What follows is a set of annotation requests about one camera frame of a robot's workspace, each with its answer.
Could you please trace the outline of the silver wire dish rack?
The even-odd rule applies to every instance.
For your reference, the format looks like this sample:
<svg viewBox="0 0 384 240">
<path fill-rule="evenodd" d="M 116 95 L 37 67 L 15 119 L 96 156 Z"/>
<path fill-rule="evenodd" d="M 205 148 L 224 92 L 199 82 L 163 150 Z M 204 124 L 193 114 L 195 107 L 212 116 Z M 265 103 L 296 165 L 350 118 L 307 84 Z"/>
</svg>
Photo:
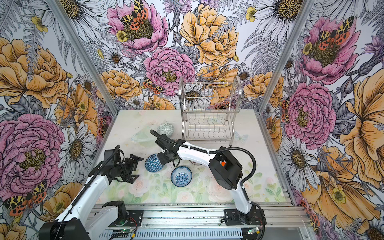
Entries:
<svg viewBox="0 0 384 240">
<path fill-rule="evenodd" d="M 179 99 L 183 139 L 190 143 L 232 146 L 241 95 L 241 82 L 237 76 L 231 82 L 185 82 L 181 79 Z"/>
</svg>

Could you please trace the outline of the blue floral bowl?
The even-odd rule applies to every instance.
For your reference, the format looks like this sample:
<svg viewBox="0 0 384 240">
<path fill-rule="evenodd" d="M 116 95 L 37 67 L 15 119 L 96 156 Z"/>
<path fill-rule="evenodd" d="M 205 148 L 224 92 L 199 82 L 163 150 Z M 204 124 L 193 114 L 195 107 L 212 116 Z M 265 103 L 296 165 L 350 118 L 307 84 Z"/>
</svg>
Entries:
<svg viewBox="0 0 384 240">
<path fill-rule="evenodd" d="M 186 187 L 190 184 L 193 178 L 190 168 L 180 166 L 175 168 L 171 173 L 171 182 L 176 187 Z"/>
</svg>

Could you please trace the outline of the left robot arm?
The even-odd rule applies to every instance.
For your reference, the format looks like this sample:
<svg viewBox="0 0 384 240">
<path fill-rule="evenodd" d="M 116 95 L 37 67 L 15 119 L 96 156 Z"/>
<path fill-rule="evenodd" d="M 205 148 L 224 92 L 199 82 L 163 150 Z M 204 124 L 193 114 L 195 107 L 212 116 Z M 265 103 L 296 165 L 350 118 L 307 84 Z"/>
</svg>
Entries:
<svg viewBox="0 0 384 240">
<path fill-rule="evenodd" d="M 140 216 L 129 213 L 124 201 L 110 201 L 92 219 L 89 215 L 97 200 L 113 182 L 133 184 L 138 163 L 143 158 L 136 155 L 125 157 L 119 146 L 106 150 L 104 160 L 89 173 L 83 188 L 69 206 L 53 221 L 45 223 L 39 230 L 40 240 L 95 240 L 109 226 L 132 224 L 134 238 L 141 225 Z"/>
</svg>

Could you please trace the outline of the green patterned bowl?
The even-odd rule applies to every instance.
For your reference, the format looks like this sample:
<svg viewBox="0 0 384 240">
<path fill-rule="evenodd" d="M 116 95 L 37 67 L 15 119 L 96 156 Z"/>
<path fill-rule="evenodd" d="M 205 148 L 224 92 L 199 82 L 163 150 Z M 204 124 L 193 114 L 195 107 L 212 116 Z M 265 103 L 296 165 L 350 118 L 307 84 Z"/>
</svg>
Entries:
<svg viewBox="0 0 384 240">
<path fill-rule="evenodd" d="M 157 128 L 157 132 L 160 134 L 160 135 L 166 135 L 167 137 L 171 137 L 172 134 L 174 133 L 175 131 L 175 128 L 172 124 L 170 123 L 163 123 L 163 124 L 160 124 Z"/>
</svg>

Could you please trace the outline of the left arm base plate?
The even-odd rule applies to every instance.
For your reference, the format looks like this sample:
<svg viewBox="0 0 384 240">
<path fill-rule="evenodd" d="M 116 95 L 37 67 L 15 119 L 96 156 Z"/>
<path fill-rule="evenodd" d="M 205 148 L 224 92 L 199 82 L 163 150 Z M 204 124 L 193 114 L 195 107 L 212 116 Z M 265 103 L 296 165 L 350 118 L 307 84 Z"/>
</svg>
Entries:
<svg viewBox="0 0 384 240">
<path fill-rule="evenodd" d="M 143 210 L 127 210 L 127 219 L 111 223 L 109 227 L 140 227 L 143 221 Z"/>
</svg>

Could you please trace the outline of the dark blue patterned bowl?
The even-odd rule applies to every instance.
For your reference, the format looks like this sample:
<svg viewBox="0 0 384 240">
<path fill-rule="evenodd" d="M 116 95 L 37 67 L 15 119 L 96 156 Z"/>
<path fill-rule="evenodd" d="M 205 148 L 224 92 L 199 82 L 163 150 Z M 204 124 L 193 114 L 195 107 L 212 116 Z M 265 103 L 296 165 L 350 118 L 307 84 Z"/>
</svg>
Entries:
<svg viewBox="0 0 384 240">
<path fill-rule="evenodd" d="M 163 169 L 163 165 L 160 162 L 158 154 L 150 155 L 145 160 L 145 169 L 150 173 L 156 173 Z"/>
</svg>

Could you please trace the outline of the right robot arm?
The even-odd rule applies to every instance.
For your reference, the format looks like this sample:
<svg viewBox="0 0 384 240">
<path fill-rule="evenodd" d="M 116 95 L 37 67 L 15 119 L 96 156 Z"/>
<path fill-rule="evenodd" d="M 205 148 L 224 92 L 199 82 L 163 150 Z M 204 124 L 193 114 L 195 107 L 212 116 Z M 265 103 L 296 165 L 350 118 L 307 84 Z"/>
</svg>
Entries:
<svg viewBox="0 0 384 240">
<path fill-rule="evenodd" d="M 239 213 L 239 221 L 244 225 L 260 222 L 266 224 L 264 211 L 260 205 L 250 200 L 244 183 L 256 172 L 257 163 L 252 153 L 239 147 L 220 147 L 218 150 L 204 149 L 194 146 L 184 140 L 176 142 L 165 134 L 160 135 L 154 130 L 150 133 L 157 138 L 156 144 L 162 149 L 158 158 L 162 165 L 173 163 L 178 160 L 193 161 L 210 169 L 216 182 L 224 189 L 230 191 Z M 247 154 L 252 161 L 252 170 L 247 176 L 243 176 L 243 166 L 231 153 L 240 151 Z"/>
</svg>

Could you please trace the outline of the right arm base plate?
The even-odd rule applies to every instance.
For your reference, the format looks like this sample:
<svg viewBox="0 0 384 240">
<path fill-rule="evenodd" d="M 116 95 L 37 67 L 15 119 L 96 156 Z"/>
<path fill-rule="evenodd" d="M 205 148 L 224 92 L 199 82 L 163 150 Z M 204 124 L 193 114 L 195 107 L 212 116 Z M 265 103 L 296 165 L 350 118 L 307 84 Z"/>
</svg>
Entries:
<svg viewBox="0 0 384 240">
<path fill-rule="evenodd" d="M 251 209 L 248 214 L 239 212 L 237 209 L 225 209 L 221 223 L 225 223 L 227 226 L 264 226 L 267 224 L 267 220 L 264 211 L 260 209 Z"/>
</svg>

